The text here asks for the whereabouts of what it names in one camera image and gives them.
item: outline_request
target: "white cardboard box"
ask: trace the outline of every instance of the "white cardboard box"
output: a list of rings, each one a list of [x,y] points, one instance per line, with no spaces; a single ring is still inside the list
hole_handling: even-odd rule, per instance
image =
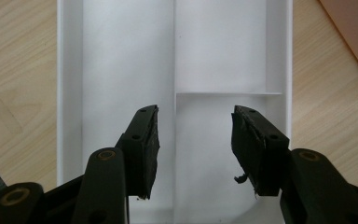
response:
[[[131,223],[280,223],[230,147],[234,105],[291,132],[292,0],[58,0],[58,183],[158,105],[150,201]]]

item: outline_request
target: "wood grain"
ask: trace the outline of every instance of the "wood grain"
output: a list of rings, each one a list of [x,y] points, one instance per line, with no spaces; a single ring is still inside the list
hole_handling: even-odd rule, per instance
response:
[[[0,0],[0,174],[56,183],[56,1]],[[292,148],[358,185],[358,62],[318,0],[294,0]]]
[[[56,1],[0,0],[0,175],[56,185]]]
[[[292,147],[322,152],[358,186],[358,62],[317,0],[294,1]]]

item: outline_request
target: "screw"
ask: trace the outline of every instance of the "screw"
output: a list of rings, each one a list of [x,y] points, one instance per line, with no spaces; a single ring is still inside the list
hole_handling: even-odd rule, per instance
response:
[[[13,189],[11,192],[5,194],[2,197],[0,203],[3,206],[11,206],[11,205],[21,203],[30,195],[30,192],[31,191],[27,188]]]
[[[317,154],[309,151],[302,151],[299,153],[299,155],[307,161],[318,161],[320,159]]]
[[[98,159],[101,161],[108,161],[116,156],[116,152],[112,150],[105,150],[98,154]]]

